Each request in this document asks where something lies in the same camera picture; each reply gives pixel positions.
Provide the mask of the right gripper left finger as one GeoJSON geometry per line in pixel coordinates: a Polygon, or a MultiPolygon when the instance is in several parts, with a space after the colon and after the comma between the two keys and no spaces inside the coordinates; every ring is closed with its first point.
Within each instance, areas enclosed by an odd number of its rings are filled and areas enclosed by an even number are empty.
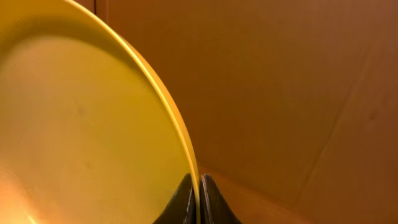
{"type": "Polygon", "coordinates": [[[196,201],[192,178],[187,173],[154,224],[196,224],[196,201]]]}

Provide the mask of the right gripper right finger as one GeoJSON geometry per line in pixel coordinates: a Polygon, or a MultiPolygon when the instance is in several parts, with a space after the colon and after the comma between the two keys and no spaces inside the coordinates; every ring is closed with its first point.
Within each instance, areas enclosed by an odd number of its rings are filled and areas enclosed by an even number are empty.
{"type": "Polygon", "coordinates": [[[199,190],[201,224],[242,224],[211,175],[202,175],[199,190]]]}

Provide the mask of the yellow-green plate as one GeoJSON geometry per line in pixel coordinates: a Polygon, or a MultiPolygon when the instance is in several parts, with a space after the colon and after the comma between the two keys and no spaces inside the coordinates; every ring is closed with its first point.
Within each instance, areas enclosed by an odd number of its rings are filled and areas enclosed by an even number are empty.
{"type": "Polygon", "coordinates": [[[1,2],[1,222],[154,223],[198,173],[166,87],[75,1],[1,2]]]}

